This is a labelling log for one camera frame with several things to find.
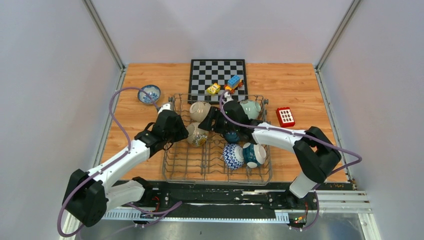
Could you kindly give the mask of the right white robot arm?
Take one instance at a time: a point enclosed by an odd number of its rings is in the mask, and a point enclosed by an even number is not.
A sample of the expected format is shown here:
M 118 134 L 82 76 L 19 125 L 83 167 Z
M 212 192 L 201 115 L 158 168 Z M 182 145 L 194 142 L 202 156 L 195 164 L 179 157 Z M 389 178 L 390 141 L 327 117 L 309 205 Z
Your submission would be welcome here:
M 292 209 L 298 209 L 305 203 L 307 193 L 322 184 L 342 158 L 339 150 L 320 128 L 311 126 L 307 130 L 292 130 L 250 119 L 235 100 L 220 107 L 211 106 L 199 127 L 222 135 L 234 131 L 244 142 L 273 146 L 294 153 L 301 172 L 285 195 L 286 204 Z

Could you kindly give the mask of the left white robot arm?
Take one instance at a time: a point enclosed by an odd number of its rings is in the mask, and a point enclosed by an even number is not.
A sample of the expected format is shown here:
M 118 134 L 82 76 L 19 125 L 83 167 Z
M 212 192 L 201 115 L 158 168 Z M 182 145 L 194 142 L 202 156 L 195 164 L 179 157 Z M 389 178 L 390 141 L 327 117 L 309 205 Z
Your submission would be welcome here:
M 164 150 L 165 145 L 188 135 L 179 114 L 160 110 L 156 122 L 149 123 L 119 153 L 88 171 L 77 169 L 71 174 L 62 202 L 65 210 L 83 226 L 92 227 L 105 213 L 124 204 L 137 202 L 142 207 L 149 206 L 153 193 L 144 179 L 135 177 L 120 185 L 116 182 L 136 165 Z

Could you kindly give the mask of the beige floral bowl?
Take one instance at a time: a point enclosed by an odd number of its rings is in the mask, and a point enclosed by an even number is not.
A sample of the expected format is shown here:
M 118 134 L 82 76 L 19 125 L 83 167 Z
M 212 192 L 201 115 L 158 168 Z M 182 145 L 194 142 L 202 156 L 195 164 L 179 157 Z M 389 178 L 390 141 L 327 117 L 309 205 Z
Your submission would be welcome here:
M 207 140 L 209 132 L 199 128 L 199 122 L 190 123 L 186 129 L 188 131 L 187 142 L 194 147 L 201 147 Z

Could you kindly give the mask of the blue floral white bowl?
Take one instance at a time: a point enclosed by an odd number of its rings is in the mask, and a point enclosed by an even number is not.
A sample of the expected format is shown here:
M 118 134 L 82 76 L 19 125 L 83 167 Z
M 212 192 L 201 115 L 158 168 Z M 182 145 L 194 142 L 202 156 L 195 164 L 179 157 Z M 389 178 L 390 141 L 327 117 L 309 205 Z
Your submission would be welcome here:
M 161 89 L 154 85 L 148 84 L 141 88 L 138 91 L 137 98 L 138 100 L 147 105 L 151 105 L 152 103 L 156 103 L 161 96 Z

